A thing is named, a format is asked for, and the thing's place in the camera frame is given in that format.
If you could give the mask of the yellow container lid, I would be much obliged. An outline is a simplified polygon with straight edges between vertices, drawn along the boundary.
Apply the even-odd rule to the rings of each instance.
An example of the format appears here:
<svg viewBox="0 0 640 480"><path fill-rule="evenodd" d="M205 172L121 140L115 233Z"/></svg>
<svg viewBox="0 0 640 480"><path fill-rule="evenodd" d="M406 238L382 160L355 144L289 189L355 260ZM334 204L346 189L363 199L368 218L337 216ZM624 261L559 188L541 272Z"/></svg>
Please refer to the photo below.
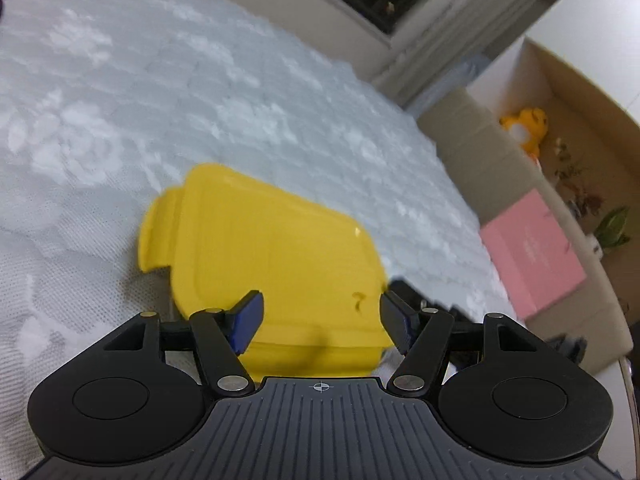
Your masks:
<svg viewBox="0 0 640 480"><path fill-rule="evenodd" d="M367 231L226 166L198 165L153 200L138 266L169 269L184 318L261 292L264 318L241 356L256 380L367 376L392 344L378 306L387 278Z"/></svg>

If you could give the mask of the pink box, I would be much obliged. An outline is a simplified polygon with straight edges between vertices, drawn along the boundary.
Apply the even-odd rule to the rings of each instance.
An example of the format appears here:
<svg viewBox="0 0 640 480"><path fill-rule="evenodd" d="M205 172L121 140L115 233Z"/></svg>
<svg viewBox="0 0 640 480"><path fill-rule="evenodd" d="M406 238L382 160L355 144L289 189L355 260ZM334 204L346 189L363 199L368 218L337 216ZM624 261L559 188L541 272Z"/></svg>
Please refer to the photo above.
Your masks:
<svg viewBox="0 0 640 480"><path fill-rule="evenodd" d="M536 190L486 223L480 238L523 321L556 304L586 280L572 244Z"/></svg>

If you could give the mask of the artificial flower sprig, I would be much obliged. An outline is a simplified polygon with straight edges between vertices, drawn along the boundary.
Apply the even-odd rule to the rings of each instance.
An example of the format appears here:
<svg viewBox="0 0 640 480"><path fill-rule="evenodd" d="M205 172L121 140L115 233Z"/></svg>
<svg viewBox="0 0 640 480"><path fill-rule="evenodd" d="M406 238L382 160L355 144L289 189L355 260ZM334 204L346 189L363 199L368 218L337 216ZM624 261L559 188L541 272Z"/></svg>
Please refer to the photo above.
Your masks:
<svg viewBox="0 0 640 480"><path fill-rule="evenodd" d="M607 252L627 245L631 241L626 233L630 207L617 206L602 216L605 198L590 190L582 161L572 155L562 138L554 140L553 153L558 162L553 171L553 185L558 192L567 195L565 205L572 216L578 221L598 219L598 224L589 228L587 233L592 251L602 259Z"/></svg>

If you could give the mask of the cardboard box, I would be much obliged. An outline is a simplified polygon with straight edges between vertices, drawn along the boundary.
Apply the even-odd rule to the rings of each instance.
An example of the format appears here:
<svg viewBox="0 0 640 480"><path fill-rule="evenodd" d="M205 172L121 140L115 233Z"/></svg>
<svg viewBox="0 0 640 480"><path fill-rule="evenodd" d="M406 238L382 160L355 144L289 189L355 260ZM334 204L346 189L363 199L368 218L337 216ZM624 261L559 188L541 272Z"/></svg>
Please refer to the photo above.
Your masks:
<svg viewBox="0 0 640 480"><path fill-rule="evenodd" d="M466 87L495 117L539 107L549 119L541 166L558 193L598 196L598 214L578 223L590 233L610 211L627 207L630 241L608 249L602 266L630 324L639 318L639 124L577 68L521 38Z"/></svg>

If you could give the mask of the yellow plush toy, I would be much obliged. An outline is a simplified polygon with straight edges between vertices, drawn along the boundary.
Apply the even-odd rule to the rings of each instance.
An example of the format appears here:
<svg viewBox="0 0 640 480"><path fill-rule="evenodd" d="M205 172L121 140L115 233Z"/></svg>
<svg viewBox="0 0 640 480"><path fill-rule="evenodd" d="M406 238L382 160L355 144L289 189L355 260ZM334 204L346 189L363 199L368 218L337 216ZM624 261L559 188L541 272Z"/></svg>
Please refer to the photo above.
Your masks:
<svg viewBox="0 0 640 480"><path fill-rule="evenodd" d="M540 144L549 130L549 119L544 110L523 108L518 114L502 116L499 124L529 158L534 162L539 159Z"/></svg>

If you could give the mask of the white quilted mattress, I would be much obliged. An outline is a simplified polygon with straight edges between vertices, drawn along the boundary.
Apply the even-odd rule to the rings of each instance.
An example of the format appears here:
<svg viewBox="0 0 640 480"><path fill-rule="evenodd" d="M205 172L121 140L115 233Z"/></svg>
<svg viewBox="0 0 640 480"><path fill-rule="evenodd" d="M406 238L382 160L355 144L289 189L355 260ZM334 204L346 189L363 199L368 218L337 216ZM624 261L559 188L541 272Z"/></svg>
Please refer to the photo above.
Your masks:
<svg viewBox="0 0 640 480"><path fill-rule="evenodd" d="M480 320L512 306L412 117L227 0L8 0L1 20L1 474L40 461L32 389L136 313L165 188L220 162L349 214L383 266Z"/></svg>

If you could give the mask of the beige curtain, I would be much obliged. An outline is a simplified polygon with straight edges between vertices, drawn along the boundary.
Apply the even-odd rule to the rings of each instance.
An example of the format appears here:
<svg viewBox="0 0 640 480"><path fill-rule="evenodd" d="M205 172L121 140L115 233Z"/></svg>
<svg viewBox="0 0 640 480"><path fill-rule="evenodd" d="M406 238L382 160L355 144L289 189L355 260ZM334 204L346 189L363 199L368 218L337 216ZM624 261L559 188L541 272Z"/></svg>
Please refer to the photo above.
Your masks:
<svg viewBox="0 0 640 480"><path fill-rule="evenodd" d="M375 76L389 99L408 106L436 79L467 58L495 58L556 0L449 0L424 32Z"/></svg>

